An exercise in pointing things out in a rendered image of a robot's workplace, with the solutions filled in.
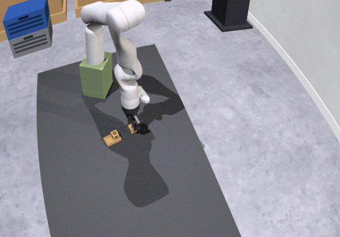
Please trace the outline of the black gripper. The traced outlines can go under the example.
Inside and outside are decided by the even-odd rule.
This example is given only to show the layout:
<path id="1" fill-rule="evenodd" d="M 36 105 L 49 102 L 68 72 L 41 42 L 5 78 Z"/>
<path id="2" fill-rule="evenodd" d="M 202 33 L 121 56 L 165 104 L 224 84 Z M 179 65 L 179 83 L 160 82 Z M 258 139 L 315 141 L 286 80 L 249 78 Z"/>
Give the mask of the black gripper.
<path id="1" fill-rule="evenodd" d="M 138 120 L 138 115 L 137 115 L 139 108 L 140 108 L 140 102 L 139 102 L 139 105 L 134 109 L 126 109 L 122 106 L 122 110 L 127 117 L 128 124 L 132 123 L 133 131 L 138 130 L 138 127 L 140 127 L 141 125 L 141 120 Z"/>

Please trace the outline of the tan rectangular tray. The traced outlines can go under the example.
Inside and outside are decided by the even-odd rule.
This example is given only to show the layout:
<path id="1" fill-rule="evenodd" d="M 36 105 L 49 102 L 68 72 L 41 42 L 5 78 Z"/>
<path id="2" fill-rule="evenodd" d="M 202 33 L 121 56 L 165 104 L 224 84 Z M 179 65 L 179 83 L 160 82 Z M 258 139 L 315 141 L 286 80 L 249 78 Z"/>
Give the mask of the tan rectangular tray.
<path id="1" fill-rule="evenodd" d="M 104 137 L 103 139 L 104 139 L 104 142 L 106 143 L 107 146 L 113 145 L 113 144 L 122 140 L 121 137 L 116 139 L 116 140 L 113 140 L 113 138 L 111 137 L 111 134 Z"/>

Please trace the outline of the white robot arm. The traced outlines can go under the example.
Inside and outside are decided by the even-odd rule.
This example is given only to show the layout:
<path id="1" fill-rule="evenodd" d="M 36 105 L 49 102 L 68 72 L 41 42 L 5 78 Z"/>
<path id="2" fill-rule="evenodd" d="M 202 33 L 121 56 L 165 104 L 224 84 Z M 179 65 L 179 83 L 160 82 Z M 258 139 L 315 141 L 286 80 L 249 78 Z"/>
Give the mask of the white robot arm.
<path id="1" fill-rule="evenodd" d="M 86 5 L 81 10 L 82 21 L 89 23 L 85 28 L 88 64 L 98 65 L 104 61 L 104 27 L 109 28 L 118 62 L 114 75 L 121 89 L 121 104 L 126 109 L 136 108 L 139 101 L 150 102 L 149 96 L 136 82 L 142 76 L 136 46 L 122 35 L 142 23 L 145 17 L 145 8 L 136 0 L 112 3 L 100 1 Z"/>

